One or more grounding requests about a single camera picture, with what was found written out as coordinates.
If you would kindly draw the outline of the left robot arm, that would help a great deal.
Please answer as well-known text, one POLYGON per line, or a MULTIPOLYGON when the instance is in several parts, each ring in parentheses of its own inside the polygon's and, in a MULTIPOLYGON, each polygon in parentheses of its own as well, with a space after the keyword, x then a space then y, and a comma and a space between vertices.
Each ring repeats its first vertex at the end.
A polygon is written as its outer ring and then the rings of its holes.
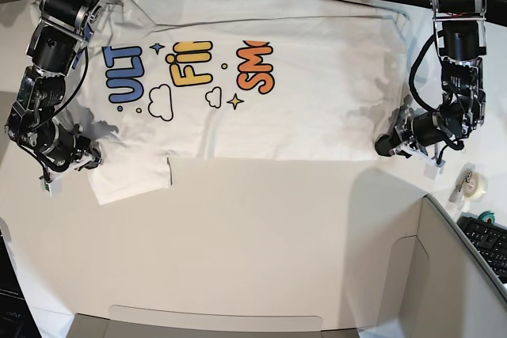
POLYGON ((433 10, 433 34, 426 40, 408 77, 410 94, 423 108, 400 110, 389 133, 375 141, 383 157, 419 156, 431 165, 444 165, 444 151, 461 151, 464 141, 483 125, 486 93, 482 59, 486 55, 487 0, 429 0, 433 10), (440 63, 442 102, 433 107, 419 95, 415 76, 431 47, 440 63))

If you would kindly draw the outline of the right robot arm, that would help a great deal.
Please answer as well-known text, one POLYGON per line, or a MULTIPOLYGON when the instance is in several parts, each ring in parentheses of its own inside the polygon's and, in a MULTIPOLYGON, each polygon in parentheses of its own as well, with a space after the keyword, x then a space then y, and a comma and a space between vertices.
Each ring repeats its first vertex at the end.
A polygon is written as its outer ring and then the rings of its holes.
POLYGON ((21 80, 8 120, 10 140, 42 168, 49 186, 64 173, 94 169, 101 164, 96 145, 75 124, 65 127, 58 115, 76 97, 67 93, 67 75, 89 58, 93 25, 106 0, 40 0, 40 19, 27 55, 32 60, 21 80))

